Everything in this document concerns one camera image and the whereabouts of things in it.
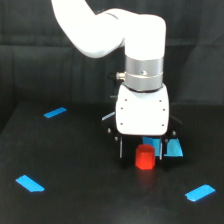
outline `black background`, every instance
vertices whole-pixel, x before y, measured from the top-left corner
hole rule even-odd
[[[184,159],[146,176],[133,164],[122,170],[100,119],[112,110],[106,75],[124,71],[124,49],[87,58],[50,0],[0,0],[0,130],[18,105],[0,136],[1,223],[223,223],[224,2],[87,2],[96,13],[122,8],[165,19],[164,83],[171,113],[184,122]],[[24,173],[45,192],[18,186]],[[217,192],[189,202],[184,194],[203,184]]]
[[[171,103],[223,104],[224,2],[89,0],[96,12],[122,8],[167,24],[164,82]],[[109,102],[108,72],[124,71],[124,49],[83,56],[59,27],[50,0],[0,1],[0,121],[23,100]]]

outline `blue tape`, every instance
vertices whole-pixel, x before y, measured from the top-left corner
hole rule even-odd
[[[185,196],[187,197],[188,200],[195,202],[213,192],[215,192],[215,189],[213,189],[209,185],[203,185],[203,186],[185,194]]]
[[[44,188],[41,187],[39,184],[31,180],[29,177],[26,175],[18,178],[16,180],[17,183],[22,185],[24,188],[26,188],[30,192],[42,192],[44,191]]]
[[[104,120],[106,120],[107,118],[112,117],[112,116],[114,116],[114,115],[115,115],[115,112],[112,112],[112,113],[106,115],[105,117],[103,117],[103,118],[102,118],[102,121],[104,121]]]
[[[61,114],[61,113],[65,112],[65,111],[67,111],[67,110],[64,107],[61,107],[61,108],[58,108],[57,110],[53,110],[49,113],[44,114],[44,116],[46,118],[51,118],[51,117],[54,117],[58,114]]]
[[[155,156],[160,155],[161,141],[159,138],[143,137],[143,144],[149,144],[155,148]],[[183,157],[183,152],[178,139],[170,139],[167,145],[167,157]]]

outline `black table surface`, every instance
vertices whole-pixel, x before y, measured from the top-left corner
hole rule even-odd
[[[120,166],[119,144],[102,128],[111,105],[43,116],[58,106],[20,103],[0,134],[0,223],[224,223],[224,107],[171,106],[184,157],[141,171],[132,160]],[[133,159],[136,142],[126,141]],[[27,191],[15,181],[22,175],[45,190]],[[187,200],[203,184],[216,192]]]

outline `blue tape strip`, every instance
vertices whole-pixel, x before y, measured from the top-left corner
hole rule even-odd
[[[213,189],[209,185],[203,185],[203,186],[185,194],[185,196],[187,197],[188,200],[195,202],[213,192],[215,192],[215,189]]]
[[[106,120],[107,118],[112,117],[112,116],[114,116],[114,115],[115,115],[115,112],[112,112],[112,113],[106,115],[105,117],[103,117],[103,118],[102,118],[102,121],[104,121],[104,120]]]
[[[53,110],[49,113],[44,114],[44,116],[46,118],[51,118],[51,117],[54,117],[58,114],[61,114],[61,113],[65,112],[65,111],[67,111],[67,110],[64,107],[61,107],[61,108],[58,108],[57,110]]]
[[[143,144],[149,144],[155,148],[155,156],[160,155],[161,141],[159,138],[143,137]],[[167,145],[167,157],[183,157],[183,152],[178,139],[170,139]]]
[[[16,180],[17,183],[22,185],[24,188],[26,188],[30,192],[42,192],[44,191],[44,188],[41,187],[39,184],[31,180],[29,177],[26,175],[18,178]]]

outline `red block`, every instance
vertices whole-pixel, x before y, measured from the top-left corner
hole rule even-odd
[[[151,170],[155,166],[155,148],[151,145],[139,145],[136,149],[135,166],[141,170]]]

